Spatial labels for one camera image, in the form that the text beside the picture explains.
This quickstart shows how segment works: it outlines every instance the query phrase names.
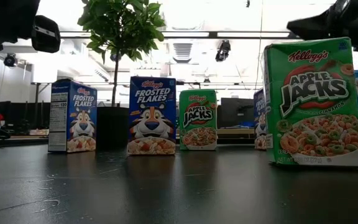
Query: potted plant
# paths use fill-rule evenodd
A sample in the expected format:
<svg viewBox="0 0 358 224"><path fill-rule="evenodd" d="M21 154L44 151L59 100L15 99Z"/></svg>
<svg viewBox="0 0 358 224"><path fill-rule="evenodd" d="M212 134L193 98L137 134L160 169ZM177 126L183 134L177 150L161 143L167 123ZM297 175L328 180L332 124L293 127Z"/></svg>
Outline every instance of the potted plant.
<svg viewBox="0 0 358 224"><path fill-rule="evenodd" d="M149 54L157 50L154 40L164 40L157 30L165 25L160 16L160 4L149 0L82 0L86 6L78 25L91 32L87 45L101 54L103 63L106 54L115 61L114 87L111 104L116 104L118 65L122 56L133 61L142 60L141 52ZM127 133L127 108L98 108L97 146L124 146Z"/></svg>

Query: plant stem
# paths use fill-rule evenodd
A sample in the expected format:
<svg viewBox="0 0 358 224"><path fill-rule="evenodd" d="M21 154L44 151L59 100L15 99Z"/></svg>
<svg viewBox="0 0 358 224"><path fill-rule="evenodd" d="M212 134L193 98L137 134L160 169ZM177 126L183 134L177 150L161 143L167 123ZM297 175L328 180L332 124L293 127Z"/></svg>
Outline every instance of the plant stem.
<svg viewBox="0 0 358 224"><path fill-rule="evenodd" d="M119 61L119 49L117 49L117 53L116 53L116 69L114 69L114 87L112 88L111 106L116 106L118 61Z"/></svg>

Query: black plant pot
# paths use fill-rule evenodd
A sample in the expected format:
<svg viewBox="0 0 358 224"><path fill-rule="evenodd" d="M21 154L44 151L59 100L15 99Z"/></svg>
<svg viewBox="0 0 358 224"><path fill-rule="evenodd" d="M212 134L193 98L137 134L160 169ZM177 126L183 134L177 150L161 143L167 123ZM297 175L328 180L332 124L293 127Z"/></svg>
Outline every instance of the black plant pot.
<svg viewBox="0 0 358 224"><path fill-rule="evenodd" d="M128 140L128 108L98 107L96 150L123 150Z"/></svg>

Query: dark table surface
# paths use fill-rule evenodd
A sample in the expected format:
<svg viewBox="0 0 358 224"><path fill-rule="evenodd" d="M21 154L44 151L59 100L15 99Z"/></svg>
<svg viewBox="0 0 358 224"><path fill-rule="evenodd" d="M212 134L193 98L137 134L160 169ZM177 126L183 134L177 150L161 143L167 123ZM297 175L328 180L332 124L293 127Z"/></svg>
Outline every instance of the dark table surface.
<svg viewBox="0 0 358 224"><path fill-rule="evenodd" d="M358 223L358 169L281 169L250 146L132 157L4 148L0 223Z"/></svg>

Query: green cereal box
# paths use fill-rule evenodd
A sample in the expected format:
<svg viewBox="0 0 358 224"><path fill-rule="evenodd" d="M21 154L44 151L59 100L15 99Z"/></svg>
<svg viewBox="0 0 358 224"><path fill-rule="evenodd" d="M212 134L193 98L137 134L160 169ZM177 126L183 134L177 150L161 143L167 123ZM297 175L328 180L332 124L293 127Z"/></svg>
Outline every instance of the green cereal box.
<svg viewBox="0 0 358 224"><path fill-rule="evenodd" d="M348 38L264 51L267 150L277 164L358 166L358 107Z"/></svg>
<svg viewBox="0 0 358 224"><path fill-rule="evenodd" d="M215 90L185 90L179 98L180 149L215 150Z"/></svg>

